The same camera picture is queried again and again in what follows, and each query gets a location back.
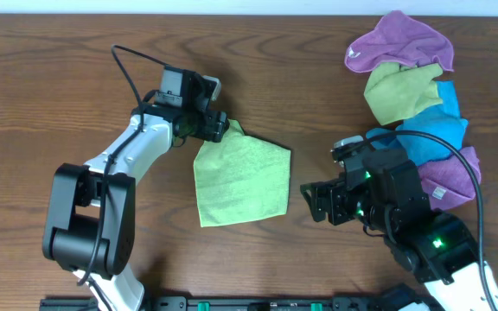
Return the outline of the light green cloth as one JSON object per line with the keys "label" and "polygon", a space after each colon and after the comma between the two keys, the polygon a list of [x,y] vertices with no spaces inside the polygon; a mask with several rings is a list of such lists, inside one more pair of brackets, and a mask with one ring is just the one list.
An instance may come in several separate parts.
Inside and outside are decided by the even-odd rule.
{"label": "light green cloth", "polygon": [[193,164],[202,227],[287,213],[291,151],[247,135],[236,120],[219,143],[202,144]]}

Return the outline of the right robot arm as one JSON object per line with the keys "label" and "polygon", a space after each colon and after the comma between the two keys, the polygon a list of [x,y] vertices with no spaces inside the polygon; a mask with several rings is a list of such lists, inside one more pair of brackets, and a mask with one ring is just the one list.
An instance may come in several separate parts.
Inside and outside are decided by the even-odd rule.
{"label": "right robot arm", "polygon": [[455,215],[431,208],[402,149],[342,153],[338,178],[303,184],[316,222],[360,221],[445,310],[498,310],[498,287],[479,244]]}

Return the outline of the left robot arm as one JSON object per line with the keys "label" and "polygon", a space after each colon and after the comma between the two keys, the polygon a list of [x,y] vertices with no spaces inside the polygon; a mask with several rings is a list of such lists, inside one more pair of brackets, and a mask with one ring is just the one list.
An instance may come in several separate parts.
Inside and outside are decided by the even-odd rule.
{"label": "left robot arm", "polygon": [[174,141],[188,136],[218,143],[229,127],[209,108],[220,80],[166,66],[124,132],[82,165],[54,173],[42,253],[84,281],[90,298],[46,298],[42,310],[149,310],[150,299],[129,259],[135,239],[136,188]]}

